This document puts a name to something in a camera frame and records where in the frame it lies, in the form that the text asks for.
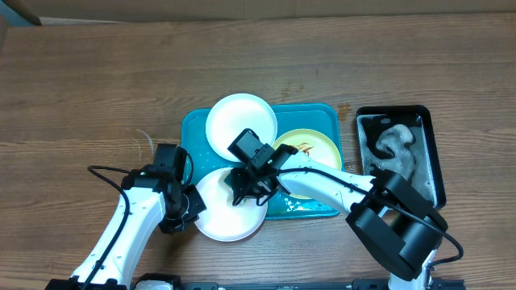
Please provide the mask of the white plate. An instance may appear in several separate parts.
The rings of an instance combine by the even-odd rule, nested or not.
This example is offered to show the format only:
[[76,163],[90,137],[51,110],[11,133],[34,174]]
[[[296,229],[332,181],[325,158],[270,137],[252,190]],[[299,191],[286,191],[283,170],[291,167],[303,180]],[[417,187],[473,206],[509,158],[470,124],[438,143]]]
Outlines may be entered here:
[[276,140],[277,117],[262,98],[250,93],[235,93],[210,109],[206,138],[210,147],[225,160],[238,162],[228,147],[244,129],[253,130],[262,143],[271,145]]
[[220,168],[204,176],[196,188],[206,206],[195,226],[208,238],[235,242],[252,235],[263,223],[268,205],[258,206],[254,199],[233,206],[233,192],[224,179],[231,168]]

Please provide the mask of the yellow green scrub sponge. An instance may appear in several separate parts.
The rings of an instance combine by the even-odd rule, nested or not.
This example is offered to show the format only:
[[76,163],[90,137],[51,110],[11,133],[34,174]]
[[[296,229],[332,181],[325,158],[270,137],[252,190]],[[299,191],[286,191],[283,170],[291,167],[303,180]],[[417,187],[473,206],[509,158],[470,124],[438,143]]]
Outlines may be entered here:
[[232,177],[231,177],[230,171],[225,171],[221,174],[221,176],[218,180],[218,185],[222,189],[229,190],[229,191],[232,190]]

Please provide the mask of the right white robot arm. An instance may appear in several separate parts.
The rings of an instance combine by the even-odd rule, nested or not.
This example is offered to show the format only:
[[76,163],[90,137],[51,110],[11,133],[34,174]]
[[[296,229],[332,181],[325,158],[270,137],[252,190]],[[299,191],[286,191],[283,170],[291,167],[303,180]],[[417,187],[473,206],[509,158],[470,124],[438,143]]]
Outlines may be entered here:
[[391,289],[426,289],[432,284],[435,252],[447,237],[447,223],[401,175],[346,173],[290,146],[234,149],[243,163],[232,182],[234,202],[269,198],[283,188],[319,201],[344,215],[370,255],[389,274]]

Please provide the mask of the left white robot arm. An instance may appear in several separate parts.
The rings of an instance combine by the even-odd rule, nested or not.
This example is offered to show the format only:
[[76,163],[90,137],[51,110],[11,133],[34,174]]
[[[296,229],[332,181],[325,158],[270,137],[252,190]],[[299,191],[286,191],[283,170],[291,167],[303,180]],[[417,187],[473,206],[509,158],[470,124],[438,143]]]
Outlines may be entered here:
[[183,231],[206,210],[198,190],[173,174],[132,172],[123,178],[118,208],[88,258],[66,280],[47,289],[129,289],[144,248],[156,227]]

